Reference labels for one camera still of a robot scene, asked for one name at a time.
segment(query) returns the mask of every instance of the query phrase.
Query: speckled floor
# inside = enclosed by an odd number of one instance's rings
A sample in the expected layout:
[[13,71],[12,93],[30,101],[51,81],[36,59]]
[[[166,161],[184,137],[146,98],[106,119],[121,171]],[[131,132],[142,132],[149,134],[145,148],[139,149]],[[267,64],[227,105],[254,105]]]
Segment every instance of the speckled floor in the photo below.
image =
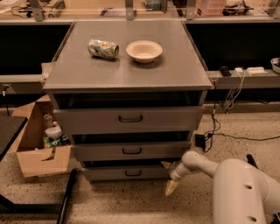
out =
[[[280,136],[280,106],[242,106],[229,113],[216,114],[219,133],[235,137],[266,138]],[[197,133],[212,130],[211,115],[205,113]],[[246,160],[253,155],[259,169],[280,181],[280,138],[269,141],[237,140],[214,136],[213,147],[205,155],[216,162],[226,158]],[[201,148],[192,148],[203,153]],[[14,154],[0,164],[0,193],[14,203],[60,203],[68,174],[23,178]],[[212,183],[205,174],[185,177],[176,191],[165,196],[165,180],[97,182],[90,185],[79,173],[73,189],[66,223],[206,224],[213,223]],[[56,215],[3,215],[0,223],[56,223]],[[272,216],[267,215],[268,223]]]

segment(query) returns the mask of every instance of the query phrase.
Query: aluminum can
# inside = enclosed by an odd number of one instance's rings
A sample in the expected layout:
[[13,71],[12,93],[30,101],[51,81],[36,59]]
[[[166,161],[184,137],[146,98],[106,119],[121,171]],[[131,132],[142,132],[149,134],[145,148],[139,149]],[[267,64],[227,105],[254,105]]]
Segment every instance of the aluminum can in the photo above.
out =
[[99,39],[91,39],[87,49],[92,56],[108,60],[117,59],[119,54],[119,46],[116,43]]

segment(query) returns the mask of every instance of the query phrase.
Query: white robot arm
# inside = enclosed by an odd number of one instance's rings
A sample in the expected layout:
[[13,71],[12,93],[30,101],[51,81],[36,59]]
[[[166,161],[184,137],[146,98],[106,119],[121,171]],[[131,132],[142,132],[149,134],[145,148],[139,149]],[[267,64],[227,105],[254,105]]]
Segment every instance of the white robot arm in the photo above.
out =
[[213,178],[214,224],[264,224],[265,214],[280,212],[280,184],[245,161],[231,158],[217,164],[190,150],[180,161],[163,165],[171,178],[166,196],[185,175],[204,172]]

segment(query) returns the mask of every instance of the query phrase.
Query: white cable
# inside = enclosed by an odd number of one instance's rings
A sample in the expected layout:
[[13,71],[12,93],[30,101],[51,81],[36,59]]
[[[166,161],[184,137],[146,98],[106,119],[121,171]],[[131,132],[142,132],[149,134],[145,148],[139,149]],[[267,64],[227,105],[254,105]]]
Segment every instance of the white cable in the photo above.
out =
[[237,89],[235,89],[233,91],[233,93],[226,99],[226,101],[229,101],[229,104],[227,105],[227,109],[232,109],[235,105],[235,99],[236,97],[239,95],[239,93],[242,91],[242,85],[243,85],[243,82],[244,82],[244,79],[245,79],[245,71],[240,68],[240,67],[237,67],[235,69],[237,75],[239,76],[239,78],[241,79],[241,83],[239,84],[239,87]]

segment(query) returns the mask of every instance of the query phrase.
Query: cardboard box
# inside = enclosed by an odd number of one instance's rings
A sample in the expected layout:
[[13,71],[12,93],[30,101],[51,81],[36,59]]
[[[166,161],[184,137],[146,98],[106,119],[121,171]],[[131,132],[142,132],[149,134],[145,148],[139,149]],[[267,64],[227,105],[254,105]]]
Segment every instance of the cardboard box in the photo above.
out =
[[17,153],[17,159],[25,178],[61,174],[75,168],[73,163],[69,162],[70,145],[56,147],[55,152],[53,149],[44,148],[44,115],[52,113],[53,105],[48,95],[45,95],[33,103],[15,108],[12,114],[13,116],[25,116],[28,119],[9,150],[9,153]]

